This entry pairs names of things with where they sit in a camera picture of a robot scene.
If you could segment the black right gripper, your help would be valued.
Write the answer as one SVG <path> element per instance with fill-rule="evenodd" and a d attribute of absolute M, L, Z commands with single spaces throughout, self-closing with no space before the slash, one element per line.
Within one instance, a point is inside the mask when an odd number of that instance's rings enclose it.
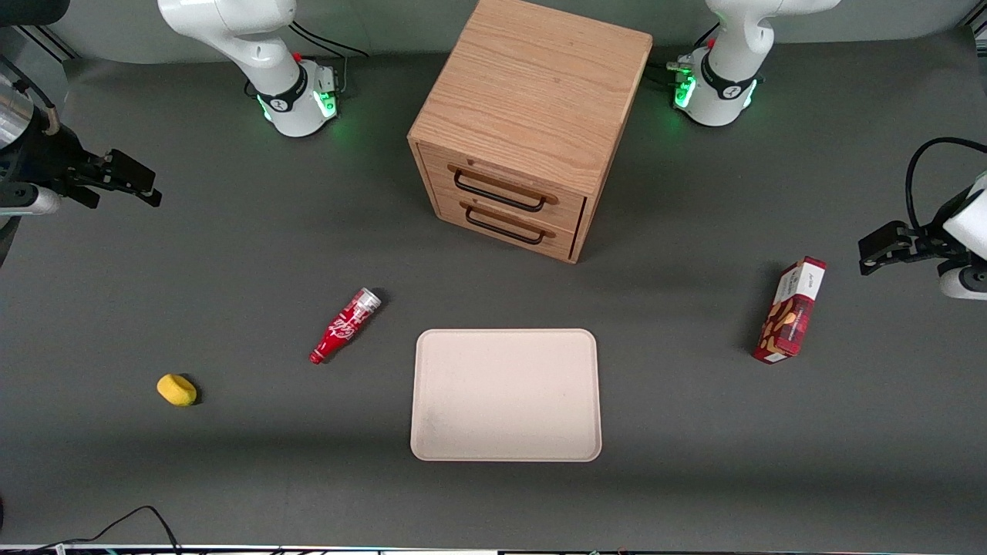
<path fill-rule="evenodd" d="M 57 210 L 63 199 L 95 210 L 101 197 L 91 187 L 132 194 L 159 207 L 162 193 L 156 173 L 117 149 L 102 156 L 83 148 L 74 131 L 53 136 L 43 123 L 30 123 L 10 144 L 3 144 L 1 207 L 4 210 Z"/>

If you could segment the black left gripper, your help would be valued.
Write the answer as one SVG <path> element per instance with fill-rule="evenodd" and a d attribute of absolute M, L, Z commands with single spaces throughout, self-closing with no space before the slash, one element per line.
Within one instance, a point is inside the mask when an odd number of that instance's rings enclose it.
<path fill-rule="evenodd" d="M 893 220 L 859 240 L 859 271 L 867 277 L 892 261 L 908 262 L 930 259 L 960 261 L 960 245 L 945 231 L 945 222 L 955 217 L 959 208 L 940 208 L 928 224 L 919 224 L 915 208 L 907 208 L 908 221 Z"/>

